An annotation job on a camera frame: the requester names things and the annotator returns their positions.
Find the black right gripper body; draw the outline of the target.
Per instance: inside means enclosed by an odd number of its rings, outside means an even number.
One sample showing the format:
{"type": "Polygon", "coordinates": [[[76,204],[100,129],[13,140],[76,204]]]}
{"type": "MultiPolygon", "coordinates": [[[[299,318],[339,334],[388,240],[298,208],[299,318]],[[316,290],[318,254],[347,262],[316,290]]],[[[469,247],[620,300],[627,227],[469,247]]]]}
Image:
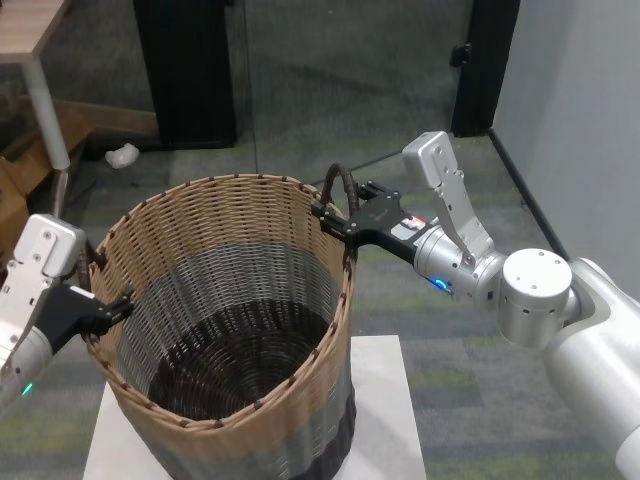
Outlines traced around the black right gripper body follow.
{"type": "Polygon", "coordinates": [[[431,224],[407,213],[400,205],[398,192],[361,193],[360,198],[360,208],[346,221],[345,245],[353,252],[364,245],[375,245],[413,264],[415,242],[431,224]]]}

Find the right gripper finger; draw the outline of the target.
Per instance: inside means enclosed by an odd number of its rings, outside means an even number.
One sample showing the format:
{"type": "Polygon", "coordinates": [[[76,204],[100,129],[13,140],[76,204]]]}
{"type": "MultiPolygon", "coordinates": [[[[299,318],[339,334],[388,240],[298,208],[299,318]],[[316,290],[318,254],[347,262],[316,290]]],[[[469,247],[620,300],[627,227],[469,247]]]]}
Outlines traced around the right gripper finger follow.
{"type": "Polygon", "coordinates": [[[318,219],[324,233],[333,237],[346,237],[350,233],[346,220],[330,204],[313,201],[311,213],[318,219]]]}
{"type": "Polygon", "coordinates": [[[360,184],[357,192],[358,197],[363,201],[370,201],[378,196],[391,199],[397,199],[399,197],[397,190],[389,189],[372,180],[360,184]]]}

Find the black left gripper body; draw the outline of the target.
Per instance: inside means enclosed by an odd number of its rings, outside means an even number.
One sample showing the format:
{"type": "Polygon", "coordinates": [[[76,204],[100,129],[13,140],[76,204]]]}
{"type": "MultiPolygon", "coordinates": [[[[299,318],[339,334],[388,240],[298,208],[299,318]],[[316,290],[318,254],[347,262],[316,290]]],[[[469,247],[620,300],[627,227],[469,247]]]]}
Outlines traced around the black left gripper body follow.
{"type": "Polygon", "coordinates": [[[35,327],[56,355],[74,336],[102,336],[109,330],[109,310],[89,292],[57,285],[47,296],[35,327]]]}

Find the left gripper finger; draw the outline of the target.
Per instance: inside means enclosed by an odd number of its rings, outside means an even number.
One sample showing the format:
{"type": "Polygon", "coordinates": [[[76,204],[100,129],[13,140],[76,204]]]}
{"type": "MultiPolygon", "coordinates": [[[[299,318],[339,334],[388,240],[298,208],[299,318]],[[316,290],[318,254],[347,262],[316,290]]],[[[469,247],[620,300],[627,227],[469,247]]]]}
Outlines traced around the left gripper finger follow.
{"type": "Polygon", "coordinates": [[[128,319],[134,311],[134,289],[127,287],[113,302],[98,309],[91,321],[91,334],[105,335],[112,327],[128,319]]]}

